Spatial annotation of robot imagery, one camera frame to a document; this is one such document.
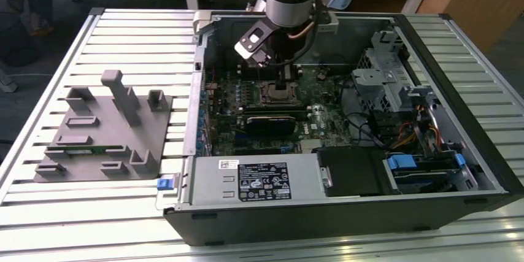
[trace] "sticker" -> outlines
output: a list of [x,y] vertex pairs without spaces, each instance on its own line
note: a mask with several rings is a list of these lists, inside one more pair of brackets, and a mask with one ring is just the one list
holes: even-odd
[[89,150],[65,150],[68,155],[91,155],[92,151]]
[[239,167],[239,199],[243,202],[292,198],[287,163],[239,164],[233,161]]
[[239,160],[219,160],[219,169],[236,169]]

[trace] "blue tab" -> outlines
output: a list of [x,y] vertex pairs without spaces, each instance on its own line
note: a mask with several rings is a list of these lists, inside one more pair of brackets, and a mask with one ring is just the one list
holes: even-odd
[[175,189],[175,180],[173,179],[159,179],[156,184],[157,190],[173,190]]
[[392,155],[389,159],[387,159],[387,163],[389,165],[389,169],[399,169],[399,168],[416,168],[417,164],[412,155]]
[[464,167],[465,166],[465,159],[461,153],[455,154],[455,159],[457,160],[459,166]]

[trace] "green circuit board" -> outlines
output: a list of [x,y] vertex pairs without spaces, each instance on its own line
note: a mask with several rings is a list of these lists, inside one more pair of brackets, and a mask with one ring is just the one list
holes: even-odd
[[292,134],[271,137],[256,137],[247,133],[244,124],[252,115],[245,115],[241,110],[247,106],[281,103],[279,98],[268,102],[264,97],[264,89],[272,82],[236,79],[231,72],[223,75],[216,81],[209,101],[212,155],[303,153],[311,152],[303,150],[303,144],[316,142],[325,147],[351,145],[351,133],[337,102],[347,76],[327,75],[327,72],[325,68],[304,67],[301,78],[288,87],[293,88],[292,98],[281,101],[289,102],[289,108],[297,110],[289,113],[260,112],[260,116],[296,118]]

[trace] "power supply label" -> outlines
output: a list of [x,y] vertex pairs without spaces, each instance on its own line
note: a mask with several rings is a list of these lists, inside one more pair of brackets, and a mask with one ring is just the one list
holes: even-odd
[[239,164],[239,199],[273,201],[292,198],[288,164]]

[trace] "slotted metal surface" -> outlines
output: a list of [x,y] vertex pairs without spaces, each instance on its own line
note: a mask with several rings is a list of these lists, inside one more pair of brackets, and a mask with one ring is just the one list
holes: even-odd
[[[25,141],[23,134],[13,146],[20,146],[20,151],[11,156],[12,169],[5,167],[8,163],[1,166],[0,172],[8,172],[0,188],[1,261],[244,262],[340,261],[343,258],[420,261],[420,255],[429,261],[524,260],[524,247],[519,243],[524,239],[524,201],[417,234],[193,248],[181,242],[156,209],[155,180],[33,183],[36,161],[68,109],[60,98],[75,85],[89,86],[96,95],[108,94],[97,80],[105,69],[125,73],[124,83],[136,86],[137,94],[163,89],[176,97],[161,173],[180,171],[191,81],[185,78],[192,71],[195,51],[188,22],[192,15],[177,10],[120,9],[105,10],[101,17],[88,20],[84,37],[81,33],[57,71],[56,89],[49,89],[48,99],[44,94],[36,108],[41,116],[35,113],[33,130],[28,127],[29,118]],[[125,20],[131,27],[109,26],[119,20]],[[524,108],[519,98],[492,66],[469,53],[469,45],[464,45],[448,23],[435,16],[409,17],[409,21],[509,165],[524,179]],[[156,48],[152,44],[168,46]],[[425,81],[420,70],[417,75]]]

